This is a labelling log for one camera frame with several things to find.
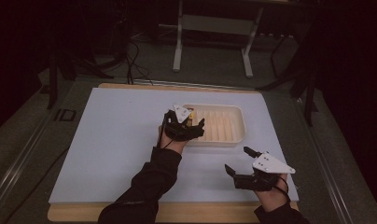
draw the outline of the person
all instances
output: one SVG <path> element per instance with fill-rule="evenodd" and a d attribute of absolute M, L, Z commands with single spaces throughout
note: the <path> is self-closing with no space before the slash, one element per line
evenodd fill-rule
<path fill-rule="evenodd" d="M 173 141 L 162 134 L 157 147 L 153 147 L 150 161 L 133 177 L 130 188 L 102 210 L 98 223 L 155 223 L 158 201 L 176 182 L 186 143 Z M 281 175 L 277 186 L 287 190 L 286 175 Z M 261 223 L 309 223 L 300 212 L 290 207 L 289 199 L 280 191 L 272 189 L 255 193 L 261 203 L 255 214 Z"/>

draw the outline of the plastic tray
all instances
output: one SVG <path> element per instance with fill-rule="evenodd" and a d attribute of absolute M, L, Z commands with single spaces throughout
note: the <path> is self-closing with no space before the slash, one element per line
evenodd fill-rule
<path fill-rule="evenodd" d="M 188 146 L 235 147 L 245 134 L 244 118 L 239 107 L 233 105 L 184 105 L 191 108 L 192 124 L 205 119 L 204 134 L 192 139 Z"/>

